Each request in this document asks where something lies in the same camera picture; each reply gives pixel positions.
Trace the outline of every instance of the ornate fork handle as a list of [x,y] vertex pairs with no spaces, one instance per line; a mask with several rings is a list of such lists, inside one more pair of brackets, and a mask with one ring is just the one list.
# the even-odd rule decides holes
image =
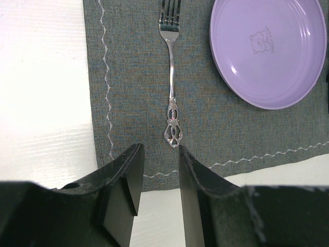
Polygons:
[[179,126],[178,108],[175,97],[169,99],[167,114],[168,125],[166,131],[164,132],[164,138],[171,147],[176,148],[179,146],[180,140],[183,138],[183,132],[181,131],[181,128]]

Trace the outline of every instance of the black plastic part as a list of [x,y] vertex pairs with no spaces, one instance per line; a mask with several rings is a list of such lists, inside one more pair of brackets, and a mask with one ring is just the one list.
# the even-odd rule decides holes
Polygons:
[[329,187],[238,187],[179,147],[187,247],[329,246]]
[[136,144],[62,189],[0,182],[0,246],[128,247],[143,170]]

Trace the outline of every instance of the table surface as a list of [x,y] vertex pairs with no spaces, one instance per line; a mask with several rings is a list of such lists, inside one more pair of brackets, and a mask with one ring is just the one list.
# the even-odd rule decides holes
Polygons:
[[[60,188],[97,169],[82,1],[2,0],[0,33],[0,180]],[[329,154],[228,180],[328,177]],[[185,246],[179,190],[142,193],[140,203],[131,246]]]

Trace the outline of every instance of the fork handle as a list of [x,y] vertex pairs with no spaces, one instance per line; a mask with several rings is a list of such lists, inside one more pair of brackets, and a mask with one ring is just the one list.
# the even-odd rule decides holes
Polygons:
[[164,132],[164,138],[173,148],[179,146],[179,143],[183,137],[183,132],[179,126],[178,120],[178,107],[176,104],[176,97],[174,91],[174,42],[166,41],[169,49],[170,58],[170,95],[169,95],[169,105],[168,105],[168,120],[167,128]]
[[170,60],[170,95],[169,98],[173,99],[175,97],[174,91],[174,76],[175,76],[175,69],[174,69],[174,42],[166,41],[169,50],[169,60]]

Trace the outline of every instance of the fork tines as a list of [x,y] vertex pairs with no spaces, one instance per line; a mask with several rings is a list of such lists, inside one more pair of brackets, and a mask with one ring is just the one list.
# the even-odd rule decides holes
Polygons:
[[179,25],[180,2],[181,0],[162,0],[160,25]]

